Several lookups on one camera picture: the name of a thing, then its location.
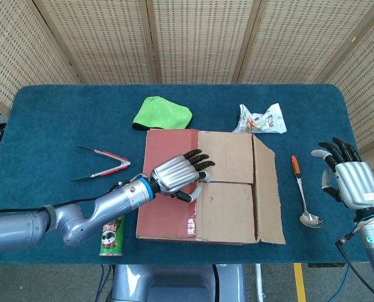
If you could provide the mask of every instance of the green towel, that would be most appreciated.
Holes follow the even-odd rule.
[[[132,122],[137,130],[185,129],[192,120],[191,111],[160,96],[146,98]]]

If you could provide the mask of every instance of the blue table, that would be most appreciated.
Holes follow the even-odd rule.
[[[282,224],[286,245],[259,243],[245,246],[204,243],[152,242],[135,238],[134,211],[126,215],[124,255],[99,257],[100,233],[86,244],[66,247],[57,233],[45,236],[33,249],[0,254],[0,263],[272,263],[342,262],[334,242],[353,226],[354,213],[321,191],[326,167],[310,156],[321,141],[341,137],[355,144],[343,96],[327,84],[316,85],[125,85],[29,86],[16,95],[0,150],[0,208],[25,208],[68,199],[97,196],[114,182],[142,170],[146,132],[131,124],[143,100],[163,96],[190,108],[190,128],[232,131],[239,104],[263,113],[280,103],[287,126],[284,134],[262,134],[259,139],[276,153]],[[128,170],[86,182],[72,178],[115,164],[76,145],[110,150],[132,161]],[[295,154],[304,177],[311,213],[325,226],[313,230],[299,221],[300,194],[290,157]],[[92,205],[83,203],[85,213]],[[366,255],[359,238],[347,244],[353,261]]]

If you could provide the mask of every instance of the green can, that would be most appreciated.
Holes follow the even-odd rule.
[[[100,256],[122,256],[124,217],[119,217],[103,226]]]

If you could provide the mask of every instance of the gray floor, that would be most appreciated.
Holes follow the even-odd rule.
[[[6,118],[1,116],[0,123],[4,121]],[[370,264],[357,263],[355,266],[374,287],[374,274]],[[261,271],[265,301],[297,301],[292,264],[264,264]],[[327,302],[340,287],[345,272],[346,267],[308,268],[303,264],[307,301]],[[245,265],[245,274],[247,302],[254,302],[256,288],[253,265]],[[94,301],[100,275],[100,266],[3,265],[0,266],[0,301]],[[99,301],[106,299],[111,281],[109,278]],[[343,292],[334,301],[374,302],[374,296],[351,272]]]

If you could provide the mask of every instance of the spoon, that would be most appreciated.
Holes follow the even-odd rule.
[[[303,225],[309,228],[322,228],[324,226],[324,222],[322,221],[322,219],[320,219],[318,216],[308,213],[307,211],[307,205],[305,203],[304,192],[302,190],[302,181],[301,181],[302,178],[301,178],[301,173],[300,173],[299,162],[297,161],[294,155],[292,156],[292,164],[293,164],[293,172],[297,180],[297,184],[299,185],[299,189],[301,193],[302,205],[304,207],[304,212],[300,216],[300,221]]]

